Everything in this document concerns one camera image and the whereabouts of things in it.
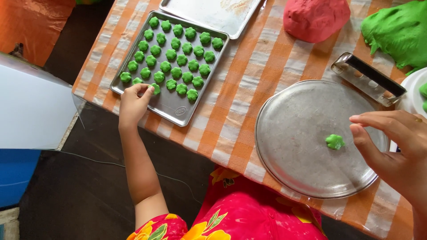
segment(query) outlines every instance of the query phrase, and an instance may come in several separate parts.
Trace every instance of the round metal tray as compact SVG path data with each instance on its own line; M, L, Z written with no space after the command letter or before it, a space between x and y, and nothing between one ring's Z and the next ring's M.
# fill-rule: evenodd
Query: round metal tray
M377 178L353 144L352 115L375 111L351 88L334 82L298 82L270 97L255 123L255 145L265 168L282 184L303 195L334 199L367 188ZM388 149L382 131L367 127L380 151ZM332 150L325 138L343 137Z

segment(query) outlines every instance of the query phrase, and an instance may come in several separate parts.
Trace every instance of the orange and white plaid cloth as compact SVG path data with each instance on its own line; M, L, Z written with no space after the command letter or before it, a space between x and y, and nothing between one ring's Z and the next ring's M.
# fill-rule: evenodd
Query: orange and white plaid cloth
M360 23L381 8L409 0L348 0L350 21L324 42L310 44L283 30L287 0L267 0L254 14L244 34L231 41L197 110L186 127L178 127L147 112L140 126L210 158L247 178L271 187L380 239L412 239L412 207L385 182L343 199L318 200L292 193L262 166L254 143L255 119L273 94L306 79L332 80L329 66L343 52L356 56L397 82L408 71L398 70L390 56L369 55ZM148 13L160 0L116 0L73 86L73 93L119 114L120 96L110 83L135 41Z

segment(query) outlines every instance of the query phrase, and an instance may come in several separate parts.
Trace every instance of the hand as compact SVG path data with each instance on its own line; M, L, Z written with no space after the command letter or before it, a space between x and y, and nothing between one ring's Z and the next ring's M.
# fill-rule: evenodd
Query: hand
M145 92L140 98L138 93ZM119 130L136 128L139 120L147 111L148 102L153 95L154 87L138 83L126 88L121 96L119 110Z
M366 163L414 208L427 213L427 120L406 111L375 111L350 117L354 144ZM383 131L401 152L380 152L363 128Z

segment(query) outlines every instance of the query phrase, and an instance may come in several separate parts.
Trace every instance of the aluminum baking sheet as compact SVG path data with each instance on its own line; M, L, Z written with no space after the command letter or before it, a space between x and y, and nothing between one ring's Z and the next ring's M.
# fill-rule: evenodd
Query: aluminum baking sheet
M236 39L261 0L162 0L160 9Z
M191 119L191 117L192 117L192 115L196 109L196 106L198 105L200 99L202 98L203 93L206 89L206 86L208 85L209 80L211 79L211 77L215 71L215 68L218 65L218 62L221 60L221 56L222 56L225 48L227 47L227 44L228 44L230 38L229 38L228 34L226 34L224 32L211 30L209 28L197 25L195 23L188 22L188 21L180 19L180 18L176 18L174 16L167 15L165 13L161 13L158 11L152 11L148 15L146 22L144 23L141 31L138 34L138 37L135 39L135 42L132 43L131 49L129 50L127 56L123 60L121 66L119 68L119 71L117 72L116 77L114 78L113 82L110 85L110 89L113 92L116 92L118 94L122 94L123 91L125 90L125 88L132 86L131 81L128 83L123 83L120 80L120 74L122 72L129 72L127 65L130 61L135 59L134 54L135 54L135 52L139 51L138 43L142 40L145 40L145 37L143 34L144 34L145 30L151 28L148 21L152 17L157 17L159 19L159 24L156 28L152 29L154 32L154 37L150 41L148 41L148 45L149 45L149 48L153 45L160 46L161 52L160 52L159 56L156 56L156 59L157 59L156 65L149 67L151 70L151 75L150 75L150 78L148 80L144 79L145 83L148 83L148 84L155 83L154 73L156 73L157 71L160 71L160 63L163 61L169 61L171 64L171 69L173 69L174 67L180 67L182 70L182 73L189 71L188 62L190 60L193 60L193 59L197 60L199 62L199 65L200 64L208 64L209 67L211 68L211 73L207 77L202 76L202 78L204 80L204 84L201 87L196 88L193 86L193 84L191 82L185 83L182 80L182 78L179 78L179 79L175 78L177 85L180 83L184 83L184 84L187 84L188 90L196 89L198 91L199 96L195 102L189 102L187 99L187 95L185 95L185 94L180 95L175 91L175 89L168 90L166 88L166 81L172 78L170 71L165 73L165 80L163 82L159 83L161 92L158 95L154 95L153 97L151 97L151 100L148 104L149 110L151 110L152 112L155 112L156 114L162 116L163 118L171 121L172 123L174 123L178 126L186 126L188 124L188 122L190 121L190 119ZM169 22L172 24L170 31L164 32L162 30L162 28L160 27L161 22L163 20L169 20ZM176 63L176 59L168 60L165 56L165 53L166 53L166 50L172 49L172 47L170 45L170 41L172 38L175 37L175 35L173 34L173 31L172 31L172 28L176 24L181 24L184 28L184 31L186 28L192 27L196 30L196 33L197 33L196 37L191 41L189 41L185 38L184 33L182 34L181 37L179 37L179 40L181 41L181 46L180 46L179 50L176 51L177 56L180 54L183 54L182 45L185 42L190 42L193 47L195 47L197 45L202 45L204 47L205 51L213 51L213 53L215 54L215 61L207 63L205 61L205 59L203 58L203 56L196 57L194 55L193 51L191 51L191 53L189 55L186 54L188 61L184 66L178 66L178 63ZM158 42L156 41L156 35L159 32L162 32L166 35L166 43L158 44ZM224 42L224 46L222 47L222 49L220 51L215 50L212 47L212 43L209 43L208 45L201 44L199 35L202 32L210 33L212 39L213 38L221 38ZM151 55L149 48L146 51L144 51L145 57ZM147 67L147 63L145 62L145 58L144 58L144 60L142 62L138 62L138 69L134 72L130 72L132 75L132 79L134 79L136 77L141 78L140 71L141 71L141 69L143 69L145 67ZM194 77L200 76L199 70L191 71L191 72L193 73Z
M265 168L289 189L334 199L368 187L377 174L353 144L352 115L375 111L353 89L334 82L307 80L272 96L255 123L255 145ZM389 141L382 131L366 128L380 151ZM332 150L325 138L343 137L346 146Z

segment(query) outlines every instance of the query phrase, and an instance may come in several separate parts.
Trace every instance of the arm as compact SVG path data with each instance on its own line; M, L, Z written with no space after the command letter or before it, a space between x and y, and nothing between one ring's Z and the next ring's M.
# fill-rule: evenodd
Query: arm
M427 239L427 119L406 111L350 117L354 144L366 163L412 205L414 239ZM363 128L383 131L401 152L380 152Z
M129 192L135 205L135 228L153 217L168 214L153 163L138 133L138 121L147 110L154 89L148 84L127 88L121 96L119 132L125 157ZM138 92L144 91L139 98Z

